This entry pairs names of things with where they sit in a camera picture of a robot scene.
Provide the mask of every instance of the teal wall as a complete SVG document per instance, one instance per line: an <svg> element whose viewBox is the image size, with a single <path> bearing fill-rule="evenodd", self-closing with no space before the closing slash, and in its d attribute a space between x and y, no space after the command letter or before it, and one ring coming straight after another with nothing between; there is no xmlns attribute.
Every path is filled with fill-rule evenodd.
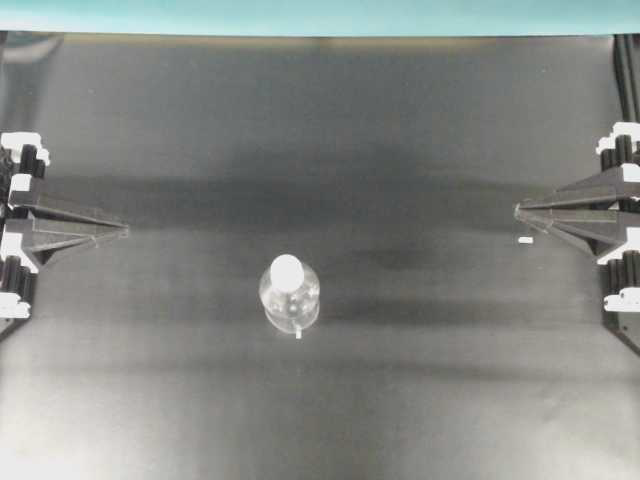
<svg viewBox="0 0 640 480"><path fill-rule="evenodd" d="M640 31L640 0L0 0L0 29L270 36Z"/></svg>

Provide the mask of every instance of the white bottle cap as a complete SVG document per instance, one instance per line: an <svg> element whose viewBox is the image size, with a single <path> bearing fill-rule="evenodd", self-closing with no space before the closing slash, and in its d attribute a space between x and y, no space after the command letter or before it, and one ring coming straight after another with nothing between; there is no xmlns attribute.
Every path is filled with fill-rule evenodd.
<svg viewBox="0 0 640 480"><path fill-rule="evenodd" d="M304 283L302 263L293 255L280 255L271 264L271 283L276 290L292 293Z"/></svg>

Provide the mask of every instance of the clear plastic bottle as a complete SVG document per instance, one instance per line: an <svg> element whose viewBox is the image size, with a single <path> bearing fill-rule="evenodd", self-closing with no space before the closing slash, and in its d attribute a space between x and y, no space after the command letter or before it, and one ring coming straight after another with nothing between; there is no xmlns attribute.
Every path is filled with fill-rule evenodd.
<svg viewBox="0 0 640 480"><path fill-rule="evenodd" d="M267 318L297 338L318 318L319 299L318 276L293 255L276 258L260 280L260 300Z"/></svg>

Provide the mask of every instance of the black surface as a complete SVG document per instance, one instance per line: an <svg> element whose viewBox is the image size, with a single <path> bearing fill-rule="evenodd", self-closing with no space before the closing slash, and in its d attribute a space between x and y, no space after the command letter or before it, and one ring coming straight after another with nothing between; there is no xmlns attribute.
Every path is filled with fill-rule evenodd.
<svg viewBox="0 0 640 480"><path fill-rule="evenodd" d="M0 343L3 473L637 479L598 269L513 219L597 172L612 46L69 36L5 65L3 128L132 230ZM300 341L257 295L283 252L322 285Z"/></svg>

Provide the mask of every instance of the bottle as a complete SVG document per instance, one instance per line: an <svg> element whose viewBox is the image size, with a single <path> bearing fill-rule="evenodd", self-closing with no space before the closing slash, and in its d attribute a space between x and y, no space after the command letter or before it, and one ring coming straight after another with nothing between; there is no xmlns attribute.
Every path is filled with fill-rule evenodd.
<svg viewBox="0 0 640 480"><path fill-rule="evenodd" d="M280 255L260 280L260 300L277 329L302 336L320 312L320 281L308 265L293 255Z"/></svg>

